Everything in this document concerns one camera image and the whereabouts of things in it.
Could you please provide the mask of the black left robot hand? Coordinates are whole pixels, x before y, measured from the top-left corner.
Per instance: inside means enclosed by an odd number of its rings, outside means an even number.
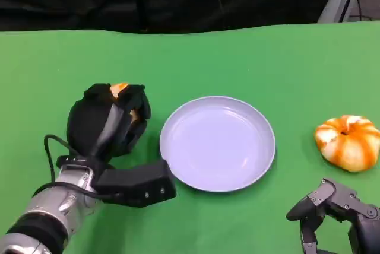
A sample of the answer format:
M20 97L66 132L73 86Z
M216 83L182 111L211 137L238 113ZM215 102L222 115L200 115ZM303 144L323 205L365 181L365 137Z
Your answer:
M66 137L79 155L108 162L131 152L150 117L144 85L97 83L72 106Z

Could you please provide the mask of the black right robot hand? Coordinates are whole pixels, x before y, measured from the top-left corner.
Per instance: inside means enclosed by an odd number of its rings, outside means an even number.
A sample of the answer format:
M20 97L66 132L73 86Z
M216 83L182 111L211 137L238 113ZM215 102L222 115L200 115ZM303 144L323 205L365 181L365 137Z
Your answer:
M326 178L286 215L289 221L300 222L303 253L328 253L318 248L315 234L325 216L351 222L348 237L353 253L379 253L379 207L362 202L355 190Z

